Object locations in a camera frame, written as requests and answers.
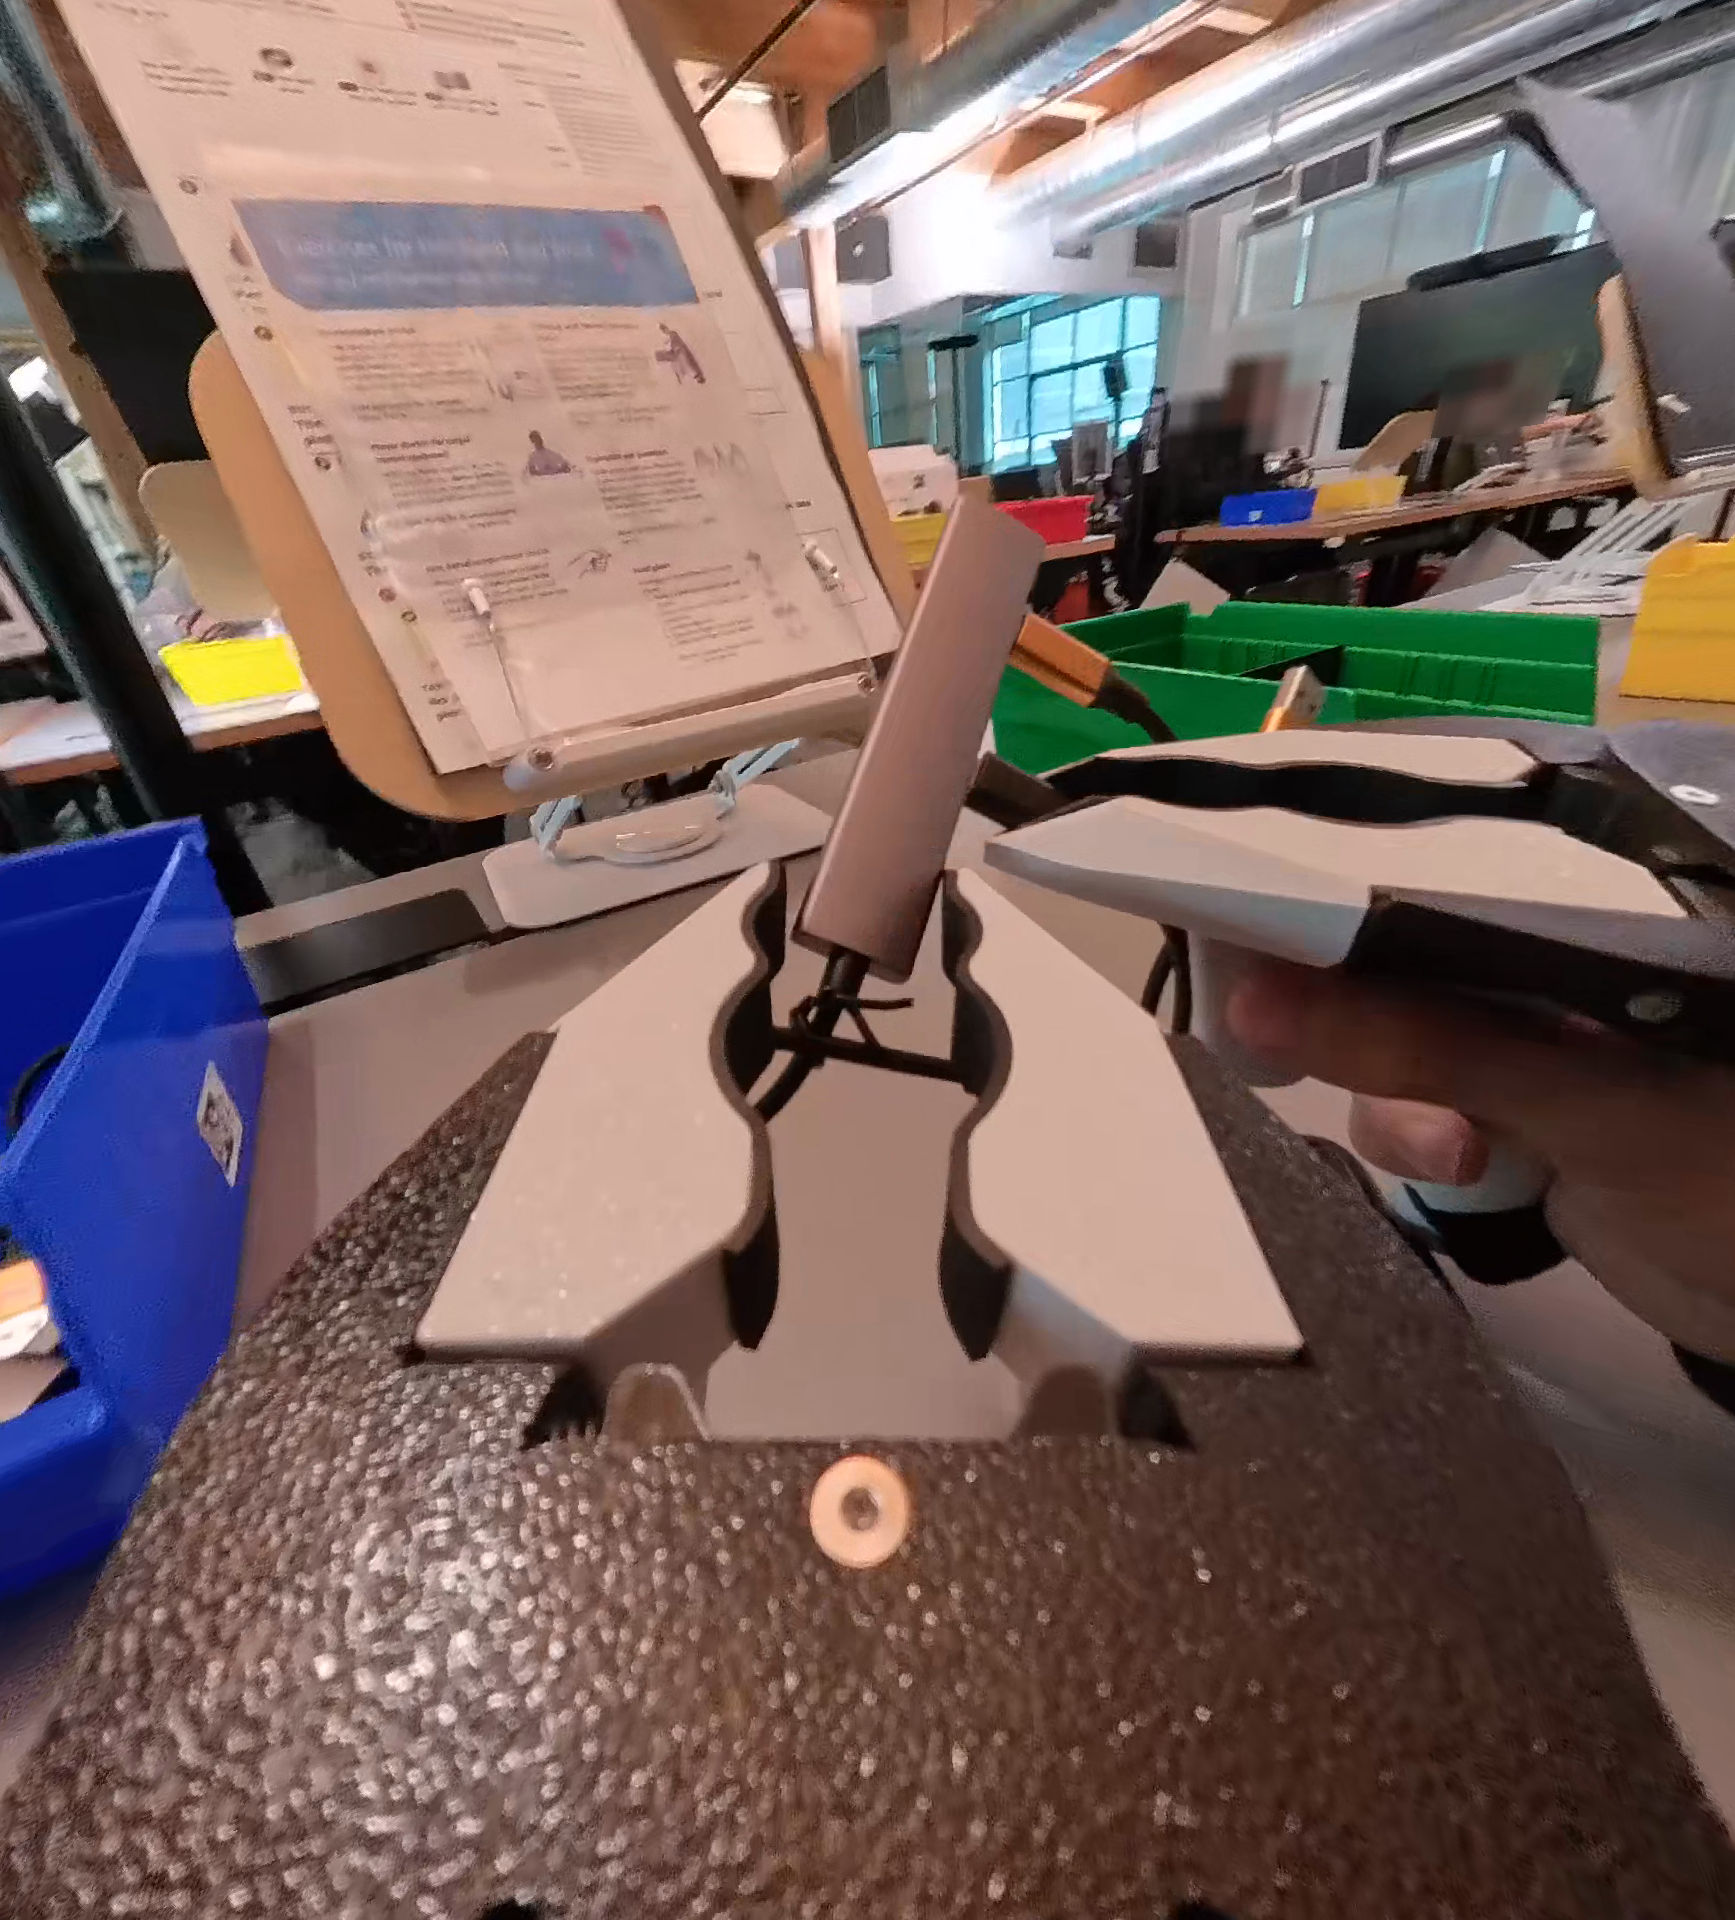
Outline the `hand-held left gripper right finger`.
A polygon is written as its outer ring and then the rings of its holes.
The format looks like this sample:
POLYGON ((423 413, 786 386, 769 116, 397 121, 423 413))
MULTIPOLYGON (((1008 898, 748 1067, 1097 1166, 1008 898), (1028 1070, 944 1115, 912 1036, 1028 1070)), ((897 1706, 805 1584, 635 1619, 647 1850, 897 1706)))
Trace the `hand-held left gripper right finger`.
POLYGON ((1157 1372, 1305 1341, 1159 1023, 973 868, 944 882, 944 1310, 1024 1420, 1136 1420, 1157 1372))

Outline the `wooden table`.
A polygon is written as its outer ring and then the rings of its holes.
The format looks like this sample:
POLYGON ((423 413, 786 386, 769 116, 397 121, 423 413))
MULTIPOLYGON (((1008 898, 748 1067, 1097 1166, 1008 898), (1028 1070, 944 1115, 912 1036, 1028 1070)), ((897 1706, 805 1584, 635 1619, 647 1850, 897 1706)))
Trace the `wooden table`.
POLYGON ((1418 493, 1378 510, 1334 517, 1226 527, 1203 521, 1153 537, 1162 557, 1182 559, 1233 595, 1287 598, 1299 581, 1351 577, 1367 569, 1373 608, 1396 608, 1419 593, 1419 559, 1455 554, 1497 527, 1541 528, 1554 510, 1614 501, 1626 504, 1634 485, 1616 470, 1573 470, 1546 478, 1516 477, 1483 489, 1418 493))
MULTIPOLYGON (((323 730, 311 691, 202 707, 177 691, 176 715, 202 754, 323 730)), ((106 770, 117 770, 117 754, 91 707, 44 698, 0 704, 0 772, 15 786, 106 770)))

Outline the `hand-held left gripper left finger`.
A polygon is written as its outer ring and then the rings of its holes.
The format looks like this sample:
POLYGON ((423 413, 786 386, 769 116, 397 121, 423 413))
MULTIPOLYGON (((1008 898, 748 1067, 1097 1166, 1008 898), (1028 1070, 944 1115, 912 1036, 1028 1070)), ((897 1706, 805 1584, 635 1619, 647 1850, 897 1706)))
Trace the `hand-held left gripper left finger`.
POLYGON ((669 1368, 701 1402, 781 1295, 769 1124, 786 872, 740 872, 580 1000, 426 1303, 426 1362, 547 1362, 600 1395, 669 1368))

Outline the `silver ventilation duct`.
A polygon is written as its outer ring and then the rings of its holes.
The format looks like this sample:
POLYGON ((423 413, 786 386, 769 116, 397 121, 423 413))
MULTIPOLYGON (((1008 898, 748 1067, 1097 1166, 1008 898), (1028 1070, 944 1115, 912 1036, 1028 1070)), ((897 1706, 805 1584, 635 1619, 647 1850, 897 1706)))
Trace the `silver ventilation duct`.
MULTIPOLYGON (((1217 5, 998 5, 922 63, 894 57, 829 108, 779 176, 786 221, 825 227, 908 195, 1037 109, 1144 54, 1217 5)), ((1217 200, 1287 163, 1492 94, 1602 48, 1665 34, 1728 49, 1735 5, 1321 5, 1244 36, 1189 77, 1093 121, 985 188, 1000 227, 1058 242, 1217 200)))

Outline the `black panel wooden stand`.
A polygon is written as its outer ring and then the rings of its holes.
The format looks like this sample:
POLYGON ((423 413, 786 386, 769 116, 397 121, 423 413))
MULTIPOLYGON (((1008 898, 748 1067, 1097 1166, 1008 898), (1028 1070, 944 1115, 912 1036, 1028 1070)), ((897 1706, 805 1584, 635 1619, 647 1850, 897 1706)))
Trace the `black panel wooden stand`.
POLYGON ((127 502, 154 521, 206 616, 271 616, 273 593, 191 408, 195 362, 216 335, 195 278, 106 264, 51 267, 46 283, 127 431, 137 466, 127 502))
POLYGON ((1735 489, 1735 274, 1620 102, 1516 83, 1511 121, 1596 213, 1616 261, 1596 296, 1602 425, 1645 498, 1735 489))

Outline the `grey USB hub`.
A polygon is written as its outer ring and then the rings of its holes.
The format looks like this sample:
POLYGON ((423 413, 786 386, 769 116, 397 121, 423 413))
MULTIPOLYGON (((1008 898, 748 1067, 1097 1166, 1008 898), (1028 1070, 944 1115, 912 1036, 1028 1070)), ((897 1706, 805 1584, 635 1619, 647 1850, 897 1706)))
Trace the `grey USB hub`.
POLYGON ((870 977, 914 972, 1042 557, 1042 537, 1000 508, 963 498, 951 511, 800 908, 794 940, 829 963, 762 1117, 797 1096, 870 977))

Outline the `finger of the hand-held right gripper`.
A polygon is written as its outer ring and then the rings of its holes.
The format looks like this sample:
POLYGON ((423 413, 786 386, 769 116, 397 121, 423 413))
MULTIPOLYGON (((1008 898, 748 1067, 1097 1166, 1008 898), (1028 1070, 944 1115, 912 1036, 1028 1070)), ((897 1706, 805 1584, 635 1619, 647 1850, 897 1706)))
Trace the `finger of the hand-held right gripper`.
POLYGON ((1334 824, 1528 820, 1546 763, 1517 742, 1437 732, 1247 732, 1099 754, 1046 772, 1065 801, 1281 809, 1334 824))
POLYGON ((1696 922, 1659 875, 1540 820, 1105 800, 1005 831, 985 859, 1071 900, 1338 972, 1534 972, 1534 951, 1560 967, 1696 967, 1696 922))

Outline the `black cable orange plugs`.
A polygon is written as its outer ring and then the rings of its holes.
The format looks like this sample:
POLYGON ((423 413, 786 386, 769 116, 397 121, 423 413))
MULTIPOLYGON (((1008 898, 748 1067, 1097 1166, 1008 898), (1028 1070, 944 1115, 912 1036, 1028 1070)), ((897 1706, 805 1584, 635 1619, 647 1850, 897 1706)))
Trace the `black cable orange plugs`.
MULTIPOLYGON (((1315 660, 1318 655, 1303 655, 1282 667, 1261 732, 1286 732, 1318 723, 1326 686, 1315 660)), ((1023 631, 1008 663, 1071 707, 1105 710, 1121 723, 1140 728, 1157 744, 1181 740, 1162 710, 1109 655, 1083 643, 1043 616, 1030 613, 1023 620, 1023 631)), ((1171 1030, 1182 1034, 1192 1023, 1194 996, 1188 935, 1176 927, 1166 928, 1166 945, 1150 967, 1140 1003, 1147 1013, 1159 1014, 1169 990, 1174 990, 1171 1030)))

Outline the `black metal post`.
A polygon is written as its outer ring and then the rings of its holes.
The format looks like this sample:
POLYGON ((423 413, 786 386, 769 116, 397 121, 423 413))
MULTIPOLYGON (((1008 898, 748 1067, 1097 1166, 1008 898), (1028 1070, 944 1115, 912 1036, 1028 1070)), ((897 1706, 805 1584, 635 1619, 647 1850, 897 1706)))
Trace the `black metal post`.
POLYGON ((184 736, 106 566, 0 368, 0 553, 111 735, 143 813, 196 818, 233 909, 267 905, 206 763, 184 736))

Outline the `black monitor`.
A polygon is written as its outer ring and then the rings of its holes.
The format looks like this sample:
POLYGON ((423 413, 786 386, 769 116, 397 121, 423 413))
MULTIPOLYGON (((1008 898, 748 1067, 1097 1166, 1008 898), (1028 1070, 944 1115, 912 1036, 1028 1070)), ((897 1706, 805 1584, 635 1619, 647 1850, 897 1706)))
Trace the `black monitor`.
POLYGON ((1533 419, 1584 406, 1602 393, 1596 301, 1614 273, 1591 244, 1361 301, 1336 442, 1367 448, 1396 416, 1483 393, 1529 400, 1533 419))

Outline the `green plastic bin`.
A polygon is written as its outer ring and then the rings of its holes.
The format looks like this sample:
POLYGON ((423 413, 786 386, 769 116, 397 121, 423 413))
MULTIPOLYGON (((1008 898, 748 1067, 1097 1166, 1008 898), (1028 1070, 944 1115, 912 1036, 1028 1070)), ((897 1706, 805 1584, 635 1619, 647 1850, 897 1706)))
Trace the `green plastic bin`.
POLYGON ((1598 702, 1591 616, 1227 601, 1113 613, 1073 636, 1113 660, 1181 740, 1257 730, 1287 663, 1308 655, 1321 660, 1326 723, 1591 723, 1598 702))

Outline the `person's right hand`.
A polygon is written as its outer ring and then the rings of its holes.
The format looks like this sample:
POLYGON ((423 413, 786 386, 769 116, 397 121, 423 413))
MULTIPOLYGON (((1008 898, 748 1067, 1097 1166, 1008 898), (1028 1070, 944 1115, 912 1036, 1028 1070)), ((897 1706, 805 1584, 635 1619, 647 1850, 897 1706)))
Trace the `person's right hand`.
POLYGON ((1552 1171, 1564 1250, 1679 1348, 1735 1365, 1735 1067, 1584 1019, 1242 954, 1242 1051, 1352 1098, 1359 1157, 1474 1187, 1500 1149, 1552 1171))

